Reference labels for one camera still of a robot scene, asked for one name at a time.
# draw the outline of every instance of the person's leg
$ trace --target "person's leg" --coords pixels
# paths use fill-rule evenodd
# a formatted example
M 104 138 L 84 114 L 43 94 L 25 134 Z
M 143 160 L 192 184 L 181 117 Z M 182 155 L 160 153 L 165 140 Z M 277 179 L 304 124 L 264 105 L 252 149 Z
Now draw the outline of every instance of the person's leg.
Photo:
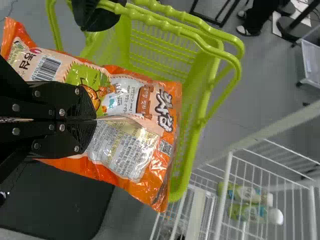
M 237 31 L 245 36 L 257 36 L 260 34 L 264 23 L 277 9 L 279 0 L 254 0 L 252 8 L 245 12 L 243 26 L 238 26 Z

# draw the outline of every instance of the bottle cap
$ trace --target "bottle cap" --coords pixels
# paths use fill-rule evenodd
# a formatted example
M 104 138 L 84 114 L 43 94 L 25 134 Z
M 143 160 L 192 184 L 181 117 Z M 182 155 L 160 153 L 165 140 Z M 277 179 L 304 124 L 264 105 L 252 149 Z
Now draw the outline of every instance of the bottle cap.
M 272 224 L 282 225 L 284 223 L 284 215 L 277 208 L 271 208 L 268 211 L 268 219 Z
M 266 203 L 267 206 L 272 207 L 274 205 L 274 195 L 272 193 L 268 193 L 266 195 Z

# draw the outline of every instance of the shoe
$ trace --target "shoe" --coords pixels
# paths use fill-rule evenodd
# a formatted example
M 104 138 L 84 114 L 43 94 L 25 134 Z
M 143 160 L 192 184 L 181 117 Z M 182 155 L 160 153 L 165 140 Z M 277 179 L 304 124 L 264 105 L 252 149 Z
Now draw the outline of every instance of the shoe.
M 239 11 L 239 12 L 237 13 L 237 16 L 238 16 L 238 18 L 240 18 L 241 20 L 246 20 L 246 18 L 247 18 L 247 13 L 246 13 L 246 11 Z
M 250 33 L 247 29 L 245 29 L 244 26 L 237 26 L 236 27 L 236 31 L 242 35 L 242 36 L 245 36 L 245 37 L 256 37 L 256 36 L 259 36 L 261 34 L 261 31 L 258 31 L 257 33 Z

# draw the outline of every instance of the white cart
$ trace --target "white cart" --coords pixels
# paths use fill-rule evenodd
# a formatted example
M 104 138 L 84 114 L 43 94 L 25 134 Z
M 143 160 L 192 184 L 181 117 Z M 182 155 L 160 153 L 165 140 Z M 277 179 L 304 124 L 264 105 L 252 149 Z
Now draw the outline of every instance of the white cart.
M 194 169 L 183 197 L 157 215 L 150 240 L 317 240 L 320 159 L 313 160 L 276 140 L 289 136 L 294 143 L 295 129 L 319 115 L 320 100 Z M 221 196 L 217 195 L 219 182 L 224 182 Z M 228 182 L 272 193 L 273 207 L 284 215 L 283 225 L 231 219 L 227 209 L 235 201 L 227 199 Z

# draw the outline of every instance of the black mat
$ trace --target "black mat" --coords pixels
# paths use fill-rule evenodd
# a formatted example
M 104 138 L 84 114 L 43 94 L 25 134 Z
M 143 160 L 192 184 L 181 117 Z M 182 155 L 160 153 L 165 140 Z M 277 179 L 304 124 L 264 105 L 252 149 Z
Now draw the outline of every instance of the black mat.
M 11 190 L 0 207 L 1 228 L 43 239 L 89 240 L 114 187 L 37 162 L 21 163 L 1 190 Z

